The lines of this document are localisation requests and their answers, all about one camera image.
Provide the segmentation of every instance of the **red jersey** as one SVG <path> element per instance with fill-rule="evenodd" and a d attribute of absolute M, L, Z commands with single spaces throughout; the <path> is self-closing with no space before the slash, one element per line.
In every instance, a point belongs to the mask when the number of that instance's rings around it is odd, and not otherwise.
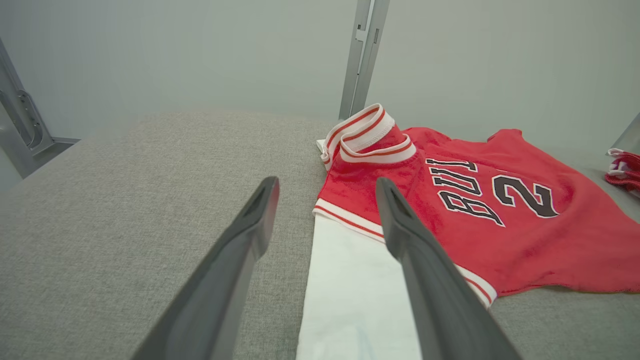
<path fill-rule="evenodd" d="M 384 242 L 375 188 L 391 179 L 487 306 L 548 285 L 640 291 L 640 225 L 520 130 L 486 142 L 401 131 L 375 104 L 335 126 L 322 150 L 314 213 Z"/>

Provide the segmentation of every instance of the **white cloth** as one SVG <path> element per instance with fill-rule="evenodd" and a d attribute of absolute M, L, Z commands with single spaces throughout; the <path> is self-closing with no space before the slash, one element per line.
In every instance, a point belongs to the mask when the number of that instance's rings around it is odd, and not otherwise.
<path fill-rule="evenodd" d="M 400 263 L 383 243 L 322 215 L 297 359 L 422 359 Z"/>

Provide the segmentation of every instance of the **gray tablecloth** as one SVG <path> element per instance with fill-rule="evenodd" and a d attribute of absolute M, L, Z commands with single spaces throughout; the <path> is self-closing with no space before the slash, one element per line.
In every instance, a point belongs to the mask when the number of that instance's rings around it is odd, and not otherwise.
<path fill-rule="evenodd" d="M 254 113 L 150 117 L 79 142 L 0 195 L 0 358 L 126 359 L 263 177 L 280 177 L 273 238 L 251 281 L 237 359 L 295 356 L 335 125 Z M 604 156 L 551 151 L 600 180 Z M 500 299 L 526 359 L 640 358 L 640 297 L 542 289 Z"/>

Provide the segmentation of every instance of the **folded garment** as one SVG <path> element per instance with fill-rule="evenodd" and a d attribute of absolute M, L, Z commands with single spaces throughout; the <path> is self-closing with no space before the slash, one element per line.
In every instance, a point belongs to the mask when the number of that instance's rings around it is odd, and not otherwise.
<path fill-rule="evenodd" d="M 609 149 L 615 158 L 605 175 L 607 182 L 624 187 L 629 193 L 640 197 L 640 155 L 620 149 Z"/>

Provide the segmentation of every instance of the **red stripe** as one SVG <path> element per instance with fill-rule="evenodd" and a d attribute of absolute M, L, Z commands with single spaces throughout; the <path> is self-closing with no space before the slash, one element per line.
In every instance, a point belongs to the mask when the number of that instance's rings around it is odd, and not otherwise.
<path fill-rule="evenodd" d="M 473 285 L 476 286 L 476 288 L 478 288 L 478 290 L 480 290 L 480 292 L 484 295 L 484 297 L 486 297 L 487 300 L 489 300 L 489 305 L 491 305 L 491 303 L 493 302 L 491 300 L 491 296 L 489 296 L 489 294 L 487 294 L 487 292 L 482 289 L 482 286 L 478 285 L 475 281 L 469 279 L 469 278 L 465 278 L 465 280 Z"/>
<path fill-rule="evenodd" d="M 368 156 L 380 156 L 380 155 L 391 155 L 391 154 L 396 154 L 398 152 L 403 152 L 407 149 L 409 149 L 411 147 L 412 143 L 409 142 L 408 144 L 406 144 L 404 147 L 400 148 L 400 149 L 396 149 L 396 150 L 392 150 L 392 151 L 387 151 L 387 152 L 379 152 L 377 154 L 367 154 L 367 155 L 363 155 L 363 154 L 348 154 L 348 156 L 351 156 L 352 158 L 366 158 Z"/>
<path fill-rule="evenodd" d="M 368 132 L 369 130 L 373 129 L 374 127 L 376 127 L 376 125 L 378 125 L 382 121 L 382 118 L 385 117 L 385 114 L 386 114 L 386 111 L 384 109 L 382 109 L 382 114 L 380 115 L 380 117 L 373 124 L 371 124 L 366 129 L 362 130 L 361 132 L 357 133 L 356 135 L 352 135 L 352 136 L 349 136 L 348 138 L 344 138 L 343 141 L 347 142 L 349 140 L 353 140 L 355 138 L 360 137 L 362 134 Z"/>
<path fill-rule="evenodd" d="M 329 211 L 329 210 L 327 210 L 327 209 L 323 208 L 323 207 L 322 207 L 322 206 L 320 206 L 320 205 L 316 205 L 316 206 L 315 206 L 315 208 L 316 208 L 316 209 L 320 209 L 320 210 L 324 211 L 325 213 L 327 213 L 327 214 L 329 214 L 329 215 L 335 216 L 335 217 L 337 217 L 338 219 L 340 219 L 341 221 L 343 221 L 343 222 L 345 222 L 345 223 L 347 223 L 347 224 L 349 224 L 349 225 L 351 225 L 351 226 L 353 226 L 353 227 L 357 227 L 357 228 L 358 228 L 358 229 L 360 229 L 360 230 L 364 230 L 364 231 L 366 231 L 366 232 L 368 232 L 368 233 L 370 233 L 370 234 L 373 234 L 373 235 L 379 236 L 379 237 L 381 237 L 381 238 L 383 238 L 383 237 L 384 237 L 384 236 L 382 236 L 382 234 L 378 234 L 378 233 L 376 233 L 376 232 L 375 232 L 375 231 L 373 231 L 373 230 L 369 230 L 369 229 L 367 229 L 367 228 L 366 228 L 366 227 L 364 227 L 364 226 L 360 226 L 360 225 L 358 225 L 358 224 L 356 224 L 356 223 L 354 223 L 354 222 L 352 222 L 352 221 L 349 221 L 349 220 L 347 220 L 347 219 L 343 218 L 342 216 L 340 216 L 340 215 L 338 215 L 338 214 L 336 214 L 336 213 L 333 213 L 333 212 L 331 212 L 331 211 Z"/>
<path fill-rule="evenodd" d="M 353 119 L 352 121 L 349 121 L 347 124 L 345 124 L 344 126 L 338 128 L 338 130 L 336 130 L 333 135 L 331 135 L 331 137 L 329 138 L 329 141 L 326 143 L 327 148 L 329 148 L 331 146 L 331 142 L 333 141 L 333 138 L 335 138 L 336 135 L 338 135 L 342 130 L 345 130 L 347 127 L 353 125 L 354 123 L 368 117 L 369 115 L 373 114 L 374 112 L 376 112 L 379 108 L 375 108 L 375 109 L 371 109 L 369 111 L 367 111 L 366 113 L 362 114 L 361 116 Z"/>

